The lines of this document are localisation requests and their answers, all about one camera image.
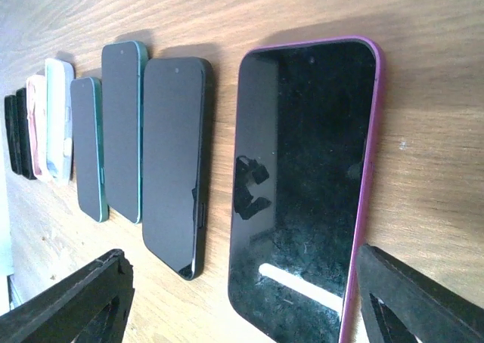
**phone screen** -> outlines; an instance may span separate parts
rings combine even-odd
[[[29,179],[36,179],[32,170],[32,156],[30,153],[29,123],[27,120],[27,101],[25,88],[17,90],[17,115],[19,122],[22,175]]]
[[[102,51],[104,186],[107,204],[141,220],[141,81],[146,47],[130,41]]]
[[[143,239],[187,280],[205,251],[211,74],[196,57],[151,59],[144,74]]]
[[[73,138],[76,146],[77,199],[79,207],[97,222],[108,216],[102,184],[101,83],[84,77],[70,83]]]
[[[375,72],[359,40],[240,65],[228,294],[275,341],[338,341]]]

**phone side button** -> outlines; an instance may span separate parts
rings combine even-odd
[[[66,122],[70,122],[70,107],[66,107]]]
[[[72,138],[64,139],[63,154],[64,154],[64,156],[72,156],[72,154],[73,154],[73,139]]]
[[[200,204],[200,209],[198,210],[197,227],[202,228],[205,225],[205,203]]]

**reflected light streak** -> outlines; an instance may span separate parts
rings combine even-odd
[[[318,303],[336,311],[339,315],[343,310],[343,299],[339,296],[324,290],[314,284],[308,283],[301,277],[296,277],[287,271],[275,267],[271,264],[262,264],[259,266],[259,272],[264,277],[268,277],[288,288],[317,301]]]

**wooden table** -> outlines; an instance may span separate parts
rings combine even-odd
[[[388,60],[368,241],[484,307],[482,0],[0,0],[2,95],[46,57],[99,76],[115,39],[143,41],[152,57],[205,57],[219,81],[203,275],[182,281],[115,212],[103,224],[84,216],[75,181],[7,168],[21,298],[121,248],[136,288],[125,341],[267,341],[227,298],[237,69],[255,46],[348,34],[372,38]]]

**white phone case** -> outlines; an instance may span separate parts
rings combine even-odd
[[[57,184],[69,183],[73,138],[70,108],[70,83],[73,66],[61,60],[45,60],[47,80],[47,168]]]

